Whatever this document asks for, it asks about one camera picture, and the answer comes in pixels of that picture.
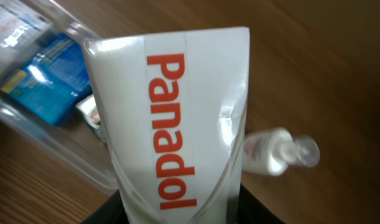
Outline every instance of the blue package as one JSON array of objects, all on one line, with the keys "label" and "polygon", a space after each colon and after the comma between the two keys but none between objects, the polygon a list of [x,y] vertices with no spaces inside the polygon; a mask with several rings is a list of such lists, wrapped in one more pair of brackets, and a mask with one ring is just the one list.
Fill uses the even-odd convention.
[{"label": "blue package", "polygon": [[75,103],[91,93],[80,45],[59,34],[5,81],[1,90],[48,124],[62,123]]}]

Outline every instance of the orange lettering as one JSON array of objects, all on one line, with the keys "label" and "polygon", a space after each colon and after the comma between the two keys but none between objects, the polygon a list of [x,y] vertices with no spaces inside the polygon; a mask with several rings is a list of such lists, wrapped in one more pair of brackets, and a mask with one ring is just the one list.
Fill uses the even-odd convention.
[{"label": "orange lettering", "polygon": [[[178,192],[166,192],[165,188],[169,186],[179,186],[180,190]],[[187,190],[187,187],[185,186],[184,181],[180,180],[179,178],[169,178],[165,179],[159,184],[159,195],[166,200],[175,200],[183,197]]]},{"label": "orange lettering", "polygon": [[[164,93],[155,93],[155,88],[162,87]],[[150,83],[150,99],[151,102],[163,102],[172,101],[178,96],[178,84],[177,81],[172,82],[173,91],[169,93],[166,82],[161,78],[155,78]]]},{"label": "orange lettering", "polygon": [[[166,162],[176,162],[178,164],[178,168],[174,169],[162,169],[162,166]],[[157,160],[157,177],[173,177],[180,175],[194,175],[195,169],[194,167],[185,167],[183,159],[176,154],[164,154],[159,157]]]},{"label": "orange lettering", "polygon": [[152,121],[152,128],[174,128],[180,124],[180,103],[169,103],[163,105],[151,105],[151,113],[169,113],[173,112],[175,116],[172,119]]},{"label": "orange lettering", "polygon": [[[168,63],[178,63],[178,69],[176,71],[170,71],[167,68]],[[147,64],[160,64],[164,76],[171,80],[178,79],[184,75],[184,54],[148,56]]]},{"label": "orange lettering", "polygon": [[190,199],[190,200],[178,200],[175,202],[161,202],[160,203],[160,209],[172,209],[172,208],[182,208],[182,207],[192,207],[197,206],[197,200],[196,199]]},{"label": "orange lettering", "polygon": [[[183,146],[183,137],[180,131],[176,131],[177,142],[173,144],[172,137],[169,132],[165,130],[159,130],[154,134],[154,148],[157,153],[161,152],[174,152],[178,151]],[[167,140],[167,144],[160,145],[159,140],[164,138]]]}]

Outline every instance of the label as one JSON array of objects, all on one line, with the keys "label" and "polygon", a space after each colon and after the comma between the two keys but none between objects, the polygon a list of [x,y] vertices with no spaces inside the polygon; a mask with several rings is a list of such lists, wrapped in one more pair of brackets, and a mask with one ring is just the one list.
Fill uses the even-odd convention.
[{"label": "label", "polygon": [[263,159],[263,150],[266,150],[270,139],[270,133],[250,137],[244,147],[246,157],[253,161]]},{"label": "label", "polygon": [[18,70],[18,72],[13,75],[2,87],[1,90],[5,93],[10,93],[20,82],[27,76],[27,73],[23,70]]},{"label": "label", "polygon": [[[170,70],[168,64],[178,64],[178,69]],[[194,167],[185,167],[183,158],[175,154],[175,152],[182,149],[183,136],[180,130],[174,132],[176,142],[173,143],[172,136],[166,130],[167,128],[179,128],[181,122],[180,102],[173,102],[177,99],[179,94],[179,85],[177,80],[184,75],[185,60],[184,54],[174,55],[153,55],[147,57],[148,66],[160,66],[160,78],[153,78],[149,84],[149,94],[151,104],[151,113],[173,113],[173,118],[152,120],[152,129],[156,130],[154,133],[154,149],[158,154],[162,154],[157,162],[157,177],[163,181],[159,184],[158,193],[161,198],[167,200],[160,203],[160,209],[174,209],[181,207],[197,206],[195,198],[179,200],[186,191],[186,183],[180,178],[183,175],[195,175]],[[172,91],[169,92],[167,85],[172,86]],[[156,93],[158,88],[162,89],[162,93]],[[161,140],[165,139],[167,144],[161,144]],[[177,168],[163,169],[165,163],[174,162],[178,165]],[[168,192],[166,189],[170,186],[177,186],[176,191]]]}]

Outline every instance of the brown surface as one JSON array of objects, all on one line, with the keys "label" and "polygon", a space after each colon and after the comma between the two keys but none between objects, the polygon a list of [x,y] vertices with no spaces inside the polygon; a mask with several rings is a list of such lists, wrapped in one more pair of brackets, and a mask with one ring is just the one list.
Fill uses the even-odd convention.
[{"label": "brown surface", "polygon": [[0,123],[0,223],[79,223],[106,199]]},{"label": "brown surface", "polygon": [[341,54],[380,77],[380,0],[276,0]]},{"label": "brown surface", "polygon": [[[323,44],[319,35],[309,33],[274,1],[58,2],[102,37],[250,27],[247,131],[284,126],[294,135],[309,134],[319,143],[322,159],[314,169],[291,167],[276,178],[244,174],[243,184],[287,223],[380,223],[380,83]],[[5,147],[0,152],[0,173],[11,179],[6,186],[15,188],[13,180],[20,176],[2,169],[3,158],[9,158],[11,164],[13,161],[36,164],[32,172],[39,175],[39,181],[54,181],[52,186],[62,187],[53,177],[72,175],[69,171],[56,164],[49,167],[50,162],[41,163],[44,157],[39,159],[39,151],[33,151],[28,160],[16,156],[24,150],[21,148],[31,148],[27,144],[20,149],[10,145],[10,149]],[[40,169],[49,169],[54,175],[40,175]],[[104,197],[91,187],[88,187],[91,194],[81,192],[69,181],[85,185],[82,180],[64,178],[65,188],[61,192],[69,196],[53,196],[47,201],[65,201],[59,207],[64,210],[69,206],[83,207],[82,213],[68,212],[70,209],[59,213],[61,219],[78,220]],[[38,192],[28,185],[27,191],[30,190]],[[11,196],[8,193],[0,196],[3,208],[0,210],[17,214],[14,203],[6,198]],[[38,207],[47,212],[53,210],[30,198],[21,197],[20,203],[28,203],[34,211]],[[32,216],[44,218],[43,214],[34,212]]]}]

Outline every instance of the spray bottle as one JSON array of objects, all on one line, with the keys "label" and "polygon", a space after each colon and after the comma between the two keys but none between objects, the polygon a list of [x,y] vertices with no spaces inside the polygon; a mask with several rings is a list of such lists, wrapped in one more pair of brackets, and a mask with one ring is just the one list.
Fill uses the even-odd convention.
[{"label": "spray bottle", "polygon": [[320,150],[310,136],[293,138],[284,128],[253,133],[246,137],[243,170],[278,176],[289,165],[313,167],[320,160]]}]

